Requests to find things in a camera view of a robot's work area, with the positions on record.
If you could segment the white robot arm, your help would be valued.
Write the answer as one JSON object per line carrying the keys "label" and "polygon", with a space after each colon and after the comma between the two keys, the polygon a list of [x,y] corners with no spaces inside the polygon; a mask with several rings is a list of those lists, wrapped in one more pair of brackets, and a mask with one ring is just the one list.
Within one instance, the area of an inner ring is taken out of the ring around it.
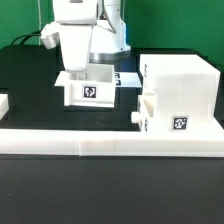
{"label": "white robot arm", "polygon": [[67,72],[84,72],[91,60],[126,54],[121,0],[52,0],[54,21],[41,31],[47,49],[60,44]]}

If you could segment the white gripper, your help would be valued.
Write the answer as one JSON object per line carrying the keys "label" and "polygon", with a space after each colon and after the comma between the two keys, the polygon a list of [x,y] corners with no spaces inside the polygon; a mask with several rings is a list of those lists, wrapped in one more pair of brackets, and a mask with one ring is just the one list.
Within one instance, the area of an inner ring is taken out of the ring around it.
{"label": "white gripper", "polygon": [[93,27],[64,25],[59,29],[61,52],[65,70],[83,72],[87,69]]}

